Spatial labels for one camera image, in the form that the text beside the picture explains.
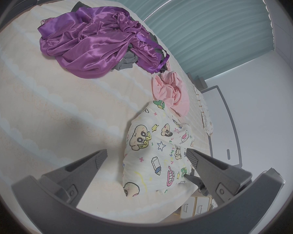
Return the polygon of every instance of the purple garment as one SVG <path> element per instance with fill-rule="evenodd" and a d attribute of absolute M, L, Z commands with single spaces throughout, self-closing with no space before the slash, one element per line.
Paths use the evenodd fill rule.
<path fill-rule="evenodd" d="M 98 78 L 109 72 L 125 56 L 129 43 L 138 56 L 137 65 L 153 74 L 166 63 L 155 51 L 155 42 L 138 21 L 119 7 L 81 7 L 46 20 L 38 28 L 40 50 L 55 56 L 58 63 L 81 78 Z"/>

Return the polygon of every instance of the beige bed sheet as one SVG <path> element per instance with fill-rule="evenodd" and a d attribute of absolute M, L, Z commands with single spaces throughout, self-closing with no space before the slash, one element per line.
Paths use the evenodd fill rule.
<path fill-rule="evenodd" d="M 63 0 L 35 6 L 0 33 L 0 194 L 23 224 L 36 230 L 17 204 L 10 185 L 29 174 L 39 178 L 107 149 L 108 158 L 78 208 L 112 220 L 160 222 L 180 207 L 196 186 L 180 184 L 164 195 L 149 192 L 125 197 L 125 139 L 131 120 L 152 100 L 152 75 L 134 64 L 132 69 L 112 71 L 99 79 L 81 79 L 63 70 L 54 57 L 40 52 L 40 21 L 69 12 L 77 1 L 92 7 L 124 7 L 152 32 L 118 2 Z M 194 148 L 210 154 L 193 84 L 168 53 L 171 69 L 184 80 L 190 98 L 189 114 L 181 121 L 191 124 Z"/>

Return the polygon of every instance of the purple strap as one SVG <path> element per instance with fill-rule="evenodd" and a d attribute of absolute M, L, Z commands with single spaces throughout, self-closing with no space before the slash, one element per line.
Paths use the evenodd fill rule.
<path fill-rule="evenodd" d="M 149 45 L 152 46 L 153 48 L 157 48 L 157 49 L 161 49 L 161 50 L 164 50 L 164 51 L 165 51 L 166 56 L 165 56 L 164 60 L 163 60 L 158 66 L 157 66 L 157 68 L 156 68 L 156 70 L 155 70 L 156 73 L 159 72 L 160 69 L 164 66 L 164 64 L 168 61 L 169 54 L 167 53 L 167 51 L 166 51 L 165 49 L 162 48 L 161 45 L 159 45 L 159 44 L 157 44 L 156 42 L 154 42 L 154 41 L 152 41 L 152 40 L 150 40 L 150 39 L 144 37 L 143 35 L 141 35 L 141 34 L 139 34 L 139 33 L 137 34 L 137 38 L 138 38 L 140 41 L 143 41 L 143 42 L 149 44 Z"/>

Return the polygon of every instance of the curtain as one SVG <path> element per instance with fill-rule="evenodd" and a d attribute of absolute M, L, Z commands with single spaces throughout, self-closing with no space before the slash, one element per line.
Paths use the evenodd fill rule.
<path fill-rule="evenodd" d="M 144 20 L 168 0 L 112 1 Z M 206 80 L 274 49 L 263 0 L 172 0 L 145 22 L 193 78 Z"/>

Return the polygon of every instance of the white cartoon print fabric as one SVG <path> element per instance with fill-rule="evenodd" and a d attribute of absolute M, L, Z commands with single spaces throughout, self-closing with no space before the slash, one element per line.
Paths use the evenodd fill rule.
<path fill-rule="evenodd" d="M 194 146 L 192 129 L 181 123 L 162 100 L 154 100 L 132 121 L 123 161 L 127 197 L 151 191 L 166 193 L 178 183 L 190 183 L 187 148 Z"/>

